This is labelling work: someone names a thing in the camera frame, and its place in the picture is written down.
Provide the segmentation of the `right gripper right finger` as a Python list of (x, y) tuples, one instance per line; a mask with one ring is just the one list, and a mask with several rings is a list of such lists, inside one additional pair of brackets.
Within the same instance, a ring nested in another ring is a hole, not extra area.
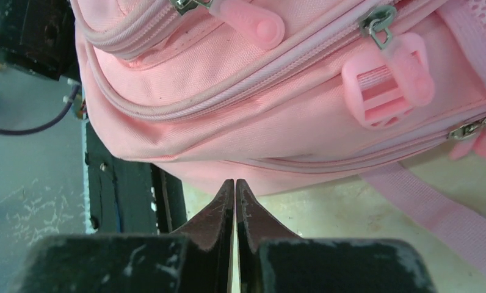
[(242, 292), (435, 292), (421, 255), (399, 239), (296, 235), (235, 184)]

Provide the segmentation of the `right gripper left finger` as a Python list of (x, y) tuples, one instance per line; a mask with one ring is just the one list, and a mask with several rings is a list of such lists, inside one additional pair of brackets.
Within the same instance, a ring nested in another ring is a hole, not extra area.
[(53, 235), (29, 251), (11, 292), (230, 292), (234, 181), (168, 234)]

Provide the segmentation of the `pink student backpack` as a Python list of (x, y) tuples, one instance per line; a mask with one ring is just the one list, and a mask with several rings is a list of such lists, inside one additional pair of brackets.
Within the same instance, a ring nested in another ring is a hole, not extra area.
[(486, 1), (72, 1), (120, 159), (260, 195), (359, 174), (486, 276), (486, 219), (399, 161), (486, 158)]

